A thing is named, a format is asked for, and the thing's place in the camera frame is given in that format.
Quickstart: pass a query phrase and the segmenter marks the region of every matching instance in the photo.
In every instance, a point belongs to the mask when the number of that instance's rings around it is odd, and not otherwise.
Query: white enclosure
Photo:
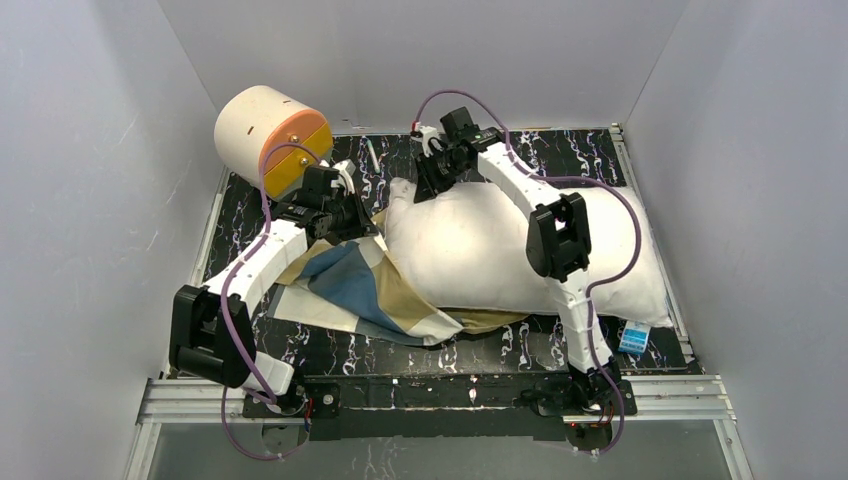
[[[4,2],[3,478],[122,475],[222,172],[217,111],[256,84],[336,133],[406,132],[441,88],[514,128],[622,123],[754,476],[840,478],[846,25],[826,0]]]

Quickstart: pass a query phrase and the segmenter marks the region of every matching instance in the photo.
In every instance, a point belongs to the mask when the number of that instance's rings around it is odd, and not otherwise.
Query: cylindrical object
[[[333,135],[321,112],[264,85],[233,97],[215,122],[218,155],[254,186],[259,185],[259,169],[268,152],[292,138],[319,156],[333,148]],[[299,184],[304,169],[312,163],[306,152],[294,147],[274,152],[265,166],[268,195],[283,196],[289,187]]]

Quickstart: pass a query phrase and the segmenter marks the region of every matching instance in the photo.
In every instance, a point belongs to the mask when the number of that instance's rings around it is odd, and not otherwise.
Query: black marble surface
[[[388,205],[394,177],[415,179],[413,155],[419,144],[408,136],[370,137],[382,172],[375,173],[365,137],[338,137],[333,159],[352,159],[354,176],[366,209],[376,213]],[[625,186],[612,140],[606,130],[514,132],[516,152],[546,175],[581,175]],[[480,181],[469,173],[464,180]],[[262,225],[259,193],[231,175],[212,242],[206,277],[221,271],[257,235]],[[307,377],[315,376],[443,376],[452,374],[512,374],[550,372],[565,367],[567,352],[562,325],[556,317],[531,316],[483,335],[459,334],[436,347],[410,347],[323,328],[266,317],[268,297],[255,317],[258,348],[292,363]],[[617,346],[623,323],[602,318],[605,336]],[[641,357],[617,354],[623,371],[662,373],[686,369],[672,329],[653,329]]]

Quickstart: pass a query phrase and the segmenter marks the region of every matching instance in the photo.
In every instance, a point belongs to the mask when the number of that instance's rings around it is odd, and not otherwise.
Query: cloth
[[[375,216],[379,226],[382,212]],[[484,333],[526,313],[450,310],[424,300],[403,278],[381,235],[332,246],[319,240],[280,278],[268,315],[406,345]]]

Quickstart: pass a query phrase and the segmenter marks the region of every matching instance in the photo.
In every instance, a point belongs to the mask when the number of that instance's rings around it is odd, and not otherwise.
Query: white pillow
[[[644,208],[631,189],[618,190],[639,217],[642,251],[628,275],[592,291],[595,308],[600,314],[670,327]],[[627,210],[598,188],[562,191],[578,191],[586,199],[592,240],[589,281],[619,273],[630,261],[635,239]],[[413,203],[414,195],[415,184],[392,180],[386,243],[401,273],[422,297],[440,308],[557,313],[524,253],[527,219],[497,186],[459,183],[418,204]]]

